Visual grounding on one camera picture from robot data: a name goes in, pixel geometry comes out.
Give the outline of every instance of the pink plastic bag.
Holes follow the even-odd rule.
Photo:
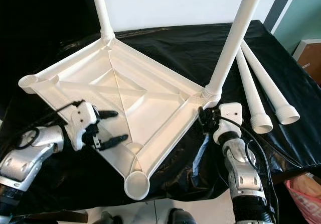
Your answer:
[[[309,224],[321,223],[321,185],[311,174],[303,174],[285,182],[295,204]]]

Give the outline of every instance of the teal wall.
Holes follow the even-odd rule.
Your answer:
[[[321,0],[293,0],[274,35],[290,54],[300,40],[321,38]]]

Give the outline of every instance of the floor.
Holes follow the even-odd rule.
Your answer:
[[[89,224],[99,220],[103,211],[108,211],[112,216],[120,215],[124,224],[166,224],[169,211],[174,207],[182,208],[191,213],[199,224],[231,224],[235,222],[229,190],[213,200],[181,202],[161,199],[123,206],[96,207],[86,211]]]

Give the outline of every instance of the black plastic sheet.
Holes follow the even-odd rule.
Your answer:
[[[205,86],[210,80],[230,26],[164,27],[121,32],[116,36],[191,81]],[[50,59],[45,58],[38,64],[29,65],[30,68],[23,74],[35,73],[40,67],[44,69],[98,38],[99,35],[92,35],[81,40],[75,39],[72,43],[68,41],[53,45],[50,48]],[[321,163],[320,88],[259,21],[251,22],[245,40],[289,103],[301,115],[296,123],[281,125],[274,115],[273,106],[254,78],[265,110],[273,122],[273,131],[260,138],[272,175],[278,180],[284,180],[304,170],[318,170]],[[234,63],[223,86],[221,102],[235,101],[242,103],[243,126],[250,128],[249,109]],[[50,108],[38,96],[28,95],[16,87],[0,131],[1,140],[49,111]],[[55,123],[61,123],[61,120],[55,117]],[[183,201],[215,198],[227,189],[223,180],[227,177],[223,157],[213,140],[200,162],[197,184],[193,181],[192,164],[204,137],[200,124],[195,122],[151,177],[146,200],[165,197]],[[284,160],[267,143],[291,156],[299,165]],[[10,146],[2,142],[0,147],[3,157]],[[134,202],[124,193],[123,183],[123,178],[94,150],[84,147],[74,152],[67,145],[63,152],[45,161],[23,196],[16,214]]]

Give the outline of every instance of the white wall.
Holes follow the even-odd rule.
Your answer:
[[[241,0],[106,0],[114,31],[232,22]],[[254,20],[264,22],[274,0],[261,0]]]

